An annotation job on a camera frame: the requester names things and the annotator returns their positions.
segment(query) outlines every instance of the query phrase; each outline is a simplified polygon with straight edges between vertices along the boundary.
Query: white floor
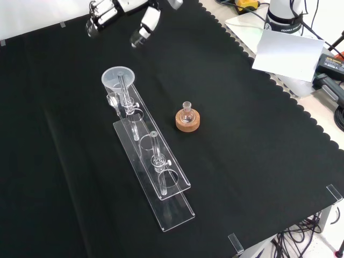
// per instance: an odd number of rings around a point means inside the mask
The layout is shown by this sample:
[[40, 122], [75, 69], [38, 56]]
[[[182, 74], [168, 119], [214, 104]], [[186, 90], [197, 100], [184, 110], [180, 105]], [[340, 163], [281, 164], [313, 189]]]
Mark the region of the white floor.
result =
[[[313, 241], [311, 245], [303, 255], [303, 258], [332, 258], [334, 256], [334, 252], [339, 249], [340, 245], [344, 240], [344, 201], [341, 201], [337, 204], [341, 211], [341, 218], [339, 221], [334, 224], [330, 225], [328, 223], [325, 227], [325, 231], [322, 234], [314, 234]], [[333, 209], [329, 215], [329, 222], [333, 222], [336, 220], [338, 213], [336, 209]], [[299, 250], [302, 250], [306, 247], [309, 242], [311, 236], [311, 232], [306, 233], [306, 239], [303, 243], [298, 244]], [[301, 239], [301, 234], [293, 234], [295, 239]], [[286, 245], [290, 254], [291, 258], [298, 258], [298, 251], [288, 237], [286, 237]], [[274, 257], [275, 247], [273, 244], [269, 244], [267, 248], [265, 248], [261, 258], [272, 258]]]

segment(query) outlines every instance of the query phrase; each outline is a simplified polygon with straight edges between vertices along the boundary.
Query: metal bracket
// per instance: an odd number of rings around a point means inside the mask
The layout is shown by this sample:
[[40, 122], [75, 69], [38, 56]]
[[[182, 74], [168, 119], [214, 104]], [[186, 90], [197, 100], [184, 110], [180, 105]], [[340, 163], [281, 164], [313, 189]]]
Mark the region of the metal bracket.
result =
[[341, 196], [341, 194], [337, 191], [337, 189], [332, 184], [328, 185], [326, 188], [336, 199], [336, 202], [321, 211], [318, 225], [321, 228], [321, 231], [323, 232], [325, 231], [326, 225], [328, 225], [328, 217], [331, 211], [334, 209], [335, 204], [343, 200], [343, 197]]
[[240, 256], [243, 253], [244, 249], [243, 249], [241, 243], [239, 242], [238, 238], [235, 236], [234, 233], [230, 234], [228, 236], [228, 238], [230, 239], [232, 245], [234, 246], [234, 248], [237, 252], [237, 256]]
[[337, 200], [334, 204], [343, 200], [342, 195], [337, 191], [337, 189], [332, 184], [328, 185], [326, 188], [333, 195], [333, 197]]

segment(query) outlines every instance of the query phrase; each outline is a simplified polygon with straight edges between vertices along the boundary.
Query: table leg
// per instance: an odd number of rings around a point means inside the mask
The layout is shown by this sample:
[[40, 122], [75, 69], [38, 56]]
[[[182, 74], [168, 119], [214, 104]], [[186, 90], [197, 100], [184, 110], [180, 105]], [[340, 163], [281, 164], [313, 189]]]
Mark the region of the table leg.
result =
[[328, 217], [332, 210], [334, 210], [335, 205], [331, 205], [321, 211], [320, 220], [319, 220], [319, 227], [321, 231], [324, 232], [326, 225], [328, 224]]
[[259, 253], [266, 248], [266, 246], [270, 243], [270, 241], [275, 237], [276, 235], [273, 235], [269, 237], [268, 239], [265, 239], [259, 243], [257, 243], [254, 246], [251, 246], [250, 248], [246, 249], [241, 255], [240, 258], [256, 258]]

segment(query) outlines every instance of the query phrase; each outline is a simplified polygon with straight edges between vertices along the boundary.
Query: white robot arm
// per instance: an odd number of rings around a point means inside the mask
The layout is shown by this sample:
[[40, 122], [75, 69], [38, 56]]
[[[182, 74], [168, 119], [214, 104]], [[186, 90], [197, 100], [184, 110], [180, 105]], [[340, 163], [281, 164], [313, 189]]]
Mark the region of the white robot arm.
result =
[[271, 0], [265, 29], [293, 34], [301, 28], [303, 0]]
[[[174, 9], [178, 9], [183, 0], [168, 0]], [[133, 47], [142, 45], [155, 30], [160, 9], [156, 0], [96, 0], [90, 3], [90, 19], [86, 31], [90, 37], [96, 37], [100, 31], [114, 23], [123, 15], [130, 15], [147, 7], [140, 27], [133, 33], [130, 42]]]

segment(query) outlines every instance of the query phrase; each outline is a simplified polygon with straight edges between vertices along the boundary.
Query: yellow device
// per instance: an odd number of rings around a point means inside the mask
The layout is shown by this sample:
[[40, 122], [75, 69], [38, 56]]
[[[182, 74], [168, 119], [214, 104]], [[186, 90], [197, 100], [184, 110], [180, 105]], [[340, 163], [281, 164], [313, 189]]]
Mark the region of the yellow device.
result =
[[[235, 4], [250, 9], [251, 11], [257, 10], [259, 7], [259, 2], [256, 0], [235, 0]], [[239, 15], [246, 13], [243, 8], [235, 7]]]

